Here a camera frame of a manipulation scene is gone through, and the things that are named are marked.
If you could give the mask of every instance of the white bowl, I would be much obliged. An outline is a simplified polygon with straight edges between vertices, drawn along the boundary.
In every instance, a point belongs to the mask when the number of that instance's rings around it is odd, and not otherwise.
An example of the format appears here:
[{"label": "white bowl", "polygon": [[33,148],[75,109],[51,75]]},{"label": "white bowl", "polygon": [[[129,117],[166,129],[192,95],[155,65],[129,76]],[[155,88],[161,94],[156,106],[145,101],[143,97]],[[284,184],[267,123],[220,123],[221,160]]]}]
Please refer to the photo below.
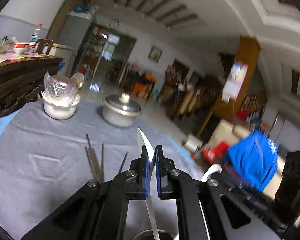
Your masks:
[{"label": "white bowl", "polygon": [[79,104],[81,98],[77,95],[76,99],[73,101],[71,106],[56,106],[53,102],[47,97],[45,91],[42,93],[43,98],[43,108],[46,114],[53,119],[65,120],[73,116],[77,105]]},{"label": "white bowl", "polygon": [[25,43],[25,42],[17,42],[13,44],[14,53],[19,55],[27,51],[28,47],[29,47],[29,43]]}]

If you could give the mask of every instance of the screw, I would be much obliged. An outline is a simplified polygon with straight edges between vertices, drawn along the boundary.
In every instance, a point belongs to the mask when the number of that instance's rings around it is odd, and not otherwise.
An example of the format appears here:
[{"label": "screw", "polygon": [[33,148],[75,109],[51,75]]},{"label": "screw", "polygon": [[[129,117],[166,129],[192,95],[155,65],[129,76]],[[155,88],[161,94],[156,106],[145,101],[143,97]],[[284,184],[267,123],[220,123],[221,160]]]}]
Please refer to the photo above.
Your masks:
[{"label": "screw", "polygon": [[172,169],[170,171],[172,176],[179,176],[180,175],[180,171],[178,169]]},{"label": "screw", "polygon": [[215,179],[209,179],[208,180],[208,184],[211,186],[211,187],[216,187],[218,185],[218,182],[215,180]]},{"label": "screw", "polygon": [[134,176],[136,174],[136,172],[134,171],[134,170],[127,170],[126,171],[126,175],[128,176],[128,177],[132,177],[132,176]]},{"label": "screw", "polygon": [[88,187],[95,187],[96,185],[98,185],[98,181],[96,179],[90,179],[87,182]]}]

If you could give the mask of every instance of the bottle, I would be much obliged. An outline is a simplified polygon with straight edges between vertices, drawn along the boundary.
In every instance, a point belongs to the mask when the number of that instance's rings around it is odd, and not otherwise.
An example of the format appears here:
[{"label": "bottle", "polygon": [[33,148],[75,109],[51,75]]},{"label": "bottle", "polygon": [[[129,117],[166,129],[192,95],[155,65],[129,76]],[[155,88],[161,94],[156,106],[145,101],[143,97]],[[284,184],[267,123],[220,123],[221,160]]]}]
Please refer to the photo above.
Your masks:
[{"label": "bottle", "polygon": [[29,40],[29,52],[34,52],[34,47],[35,44],[39,38],[39,32],[41,29],[42,23],[39,23],[39,25],[35,28],[34,34],[31,35],[30,40]]}]

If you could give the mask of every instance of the chair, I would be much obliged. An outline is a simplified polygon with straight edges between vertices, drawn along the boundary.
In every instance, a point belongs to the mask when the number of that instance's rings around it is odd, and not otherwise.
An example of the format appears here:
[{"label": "chair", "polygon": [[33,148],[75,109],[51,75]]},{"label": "chair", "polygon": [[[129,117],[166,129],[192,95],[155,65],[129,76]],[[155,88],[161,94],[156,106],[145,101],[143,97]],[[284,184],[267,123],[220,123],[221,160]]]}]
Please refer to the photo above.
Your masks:
[{"label": "chair", "polygon": [[146,85],[143,85],[141,83],[138,83],[138,82],[135,82],[133,88],[132,88],[132,91],[131,93],[138,96],[139,93],[141,92],[146,92],[147,91],[147,86]]},{"label": "chair", "polygon": [[39,54],[42,54],[42,51],[43,51],[44,47],[47,45],[48,48],[47,48],[47,51],[45,52],[45,54],[49,54],[53,43],[54,43],[53,40],[38,39],[37,42],[35,43],[35,46],[38,45],[35,52],[39,53]]}]

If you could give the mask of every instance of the wooden cabinet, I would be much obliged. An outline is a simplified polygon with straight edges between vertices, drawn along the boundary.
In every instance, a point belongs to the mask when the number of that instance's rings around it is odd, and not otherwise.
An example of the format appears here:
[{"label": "wooden cabinet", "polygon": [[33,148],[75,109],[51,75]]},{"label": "wooden cabinet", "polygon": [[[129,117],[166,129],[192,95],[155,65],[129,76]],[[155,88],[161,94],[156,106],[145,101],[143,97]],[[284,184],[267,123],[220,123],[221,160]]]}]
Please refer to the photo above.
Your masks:
[{"label": "wooden cabinet", "polygon": [[222,92],[221,92],[214,106],[210,110],[208,116],[204,120],[200,130],[197,133],[197,136],[200,136],[200,134],[202,133],[204,127],[207,125],[212,114],[221,119],[226,119],[230,122],[233,120],[236,113],[240,109],[243,100],[246,97],[248,87],[251,83],[252,76],[256,68],[259,52],[260,52],[260,45],[255,38],[250,38],[250,37],[240,38],[240,45],[237,50],[237,54],[234,57],[234,62],[241,62],[242,64],[246,64],[248,66],[248,70],[243,80],[243,84],[241,86],[239,95],[236,100],[230,99],[229,102],[226,103],[221,100],[222,97]]},{"label": "wooden cabinet", "polygon": [[0,63],[0,117],[36,98],[44,89],[44,74],[56,75],[61,60],[46,56]]}]

